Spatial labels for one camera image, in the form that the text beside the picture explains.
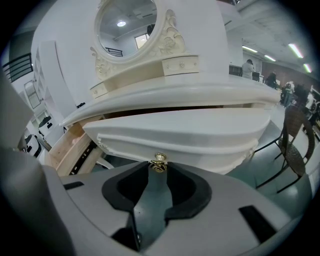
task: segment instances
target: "chair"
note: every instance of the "chair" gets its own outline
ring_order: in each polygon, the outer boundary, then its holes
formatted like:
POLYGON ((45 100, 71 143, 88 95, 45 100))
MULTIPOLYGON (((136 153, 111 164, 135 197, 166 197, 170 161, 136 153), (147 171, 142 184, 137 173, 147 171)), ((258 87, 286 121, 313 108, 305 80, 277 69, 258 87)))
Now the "chair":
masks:
POLYGON ((297 174, 298 178, 294 182, 277 191, 277 193, 280 193, 281 191, 295 184, 306 173, 306 164, 311 158, 315 149, 315 136, 312 126, 304 113, 294 105, 289 105, 285 110, 283 130, 281 135, 282 136, 280 136, 281 138, 278 142, 281 153, 275 158, 277 159, 279 156, 281 156, 281 154, 284 156, 281 170, 276 175, 258 185, 256 189, 274 180, 281 173, 283 173, 287 167, 290 167, 297 174), (293 142, 296 139, 302 125, 306 129, 306 135, 308 137, 308 149, 304 157, 301 156, 297 148, 293 145, 293 142), (289 135, 293 137, 292 141, 289 141, 289 135))

